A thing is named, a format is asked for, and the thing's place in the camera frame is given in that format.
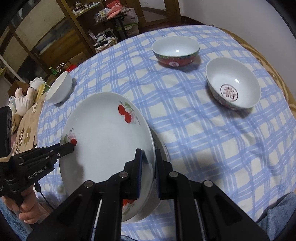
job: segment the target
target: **black cable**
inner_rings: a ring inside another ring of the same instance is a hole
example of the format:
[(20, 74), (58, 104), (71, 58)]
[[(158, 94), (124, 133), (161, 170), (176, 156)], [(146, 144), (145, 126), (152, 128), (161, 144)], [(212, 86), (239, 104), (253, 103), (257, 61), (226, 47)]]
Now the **black cable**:
[(39, 182), (36, 182), (35, 185), (34, 185), (34, 187), (35, 187), (35, 191), (36, 192), (40, 192), (40, 194), (42, 195), (42, 197), (44, 198), (44, 200), (47, 202), (48, 206), (50, 206), (54, 210), (53, 206), (51, 206), (51, 204), (47, 201), (47, 199), (45, 198), (45, 196), (41, 192), (41, 186), (40, 186)]

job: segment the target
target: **red cherry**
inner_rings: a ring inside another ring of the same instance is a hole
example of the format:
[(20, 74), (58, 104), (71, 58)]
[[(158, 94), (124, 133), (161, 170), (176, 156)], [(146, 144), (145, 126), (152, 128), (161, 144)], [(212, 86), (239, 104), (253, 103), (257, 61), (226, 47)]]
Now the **red cherry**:
[(125, 113), (124, 115), (124, 119), (126, 120), (127, 123), (130, 123), (131, 122), (131, 115), (130, 113)]
[(124, 200), (122, 201), (122, 206), (124, 207), (124, 206), (127, 205), (127, 204), (128, 204), (127, 199), (124, 199)]
[(125, 110), (125, 108), (124, 108), (123, 105), (120, 104), (120, 105), (118, 106), (118, 112), (119, 112), (119, 114), (121, 114), (121, 115), (125, 115), (126, 110)]
[(70, 143), (73, 145), (73, 146), (76, 146), (77, 145), (77, 141), (73, 138), (71, 139)]

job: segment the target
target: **brown patterned fabric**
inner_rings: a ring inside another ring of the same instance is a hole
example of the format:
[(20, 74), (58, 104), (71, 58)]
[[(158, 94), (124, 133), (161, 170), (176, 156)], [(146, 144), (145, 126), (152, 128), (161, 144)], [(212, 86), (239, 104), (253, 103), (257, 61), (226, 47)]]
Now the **brown patterned fabric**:
[(254, 47), (252, 47), (250, 44), (248, 44), (246, 41), (235, 35), (234, 33), (222, 29), (225, 33), (229, 34), (232, 38), (234, 38), (241, 46), (243, 46), (246, 50), (249, 50), (252, 55), (259, 61), (259, 63), (267, 70), (267, 72), (271, 75), (275, 83), (278, 85), (278, 87), (283, 91), (283, 94), (286, 98), (286, 101), (290, 107), (290, 110), (293, 114), (293, 116), (296, 118), (296, 101), (294, 97), (292, 96), (290, 90), (286, 86), (284, 80), (279, 75), (279, 73), (272, 67), (272, 65), (260, 54)]

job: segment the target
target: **tablecloth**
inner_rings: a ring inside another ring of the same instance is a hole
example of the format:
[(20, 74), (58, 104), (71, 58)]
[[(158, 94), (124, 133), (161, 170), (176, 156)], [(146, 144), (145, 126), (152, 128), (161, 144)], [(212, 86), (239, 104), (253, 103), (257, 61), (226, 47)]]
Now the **tablecloth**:
[[(194, 63), (167, 68), (157, 62), (152, 43), (172, 35), (200, 43)], [(212, 97), (205, 66), (219, 56), (241, 61), (258, 78), (262, 97), (250, 111), (231, 111)], [(225, 32), (211, 26), (151, 31), (95, 55), (71, 76), (75, 87), (69, 99), (43, 105), (38, 146), (60, 141), (68, 117), (82, 100), (112, 91), (129, 98), (159, 133), (175, 170), (191, 180), (214, 181), (253, 220), (295, 189), (296, 120), (269, 73)], [(59, 204), (66, 196), (59, 164), (55, 167), (40, 183)], [(173, 203), (163, 201), (149, 217), (122, 225), (122, 233), (137, 240), (172, 240)]]

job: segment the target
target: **pink plush toy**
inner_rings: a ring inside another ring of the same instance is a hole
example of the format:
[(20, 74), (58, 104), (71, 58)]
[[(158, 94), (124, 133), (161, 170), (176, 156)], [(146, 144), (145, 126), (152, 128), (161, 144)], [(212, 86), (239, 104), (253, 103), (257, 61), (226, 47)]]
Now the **pink plush toy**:
[(24, 116), (34, 104), (33, 97), (35, 89), (33, 87), (28, 88), (27, 95), (25, 96), (22, 93), (22, 88), (18, 88), (15, 91), (15, 107), (17, 109), (17, 114), (20, 116)]

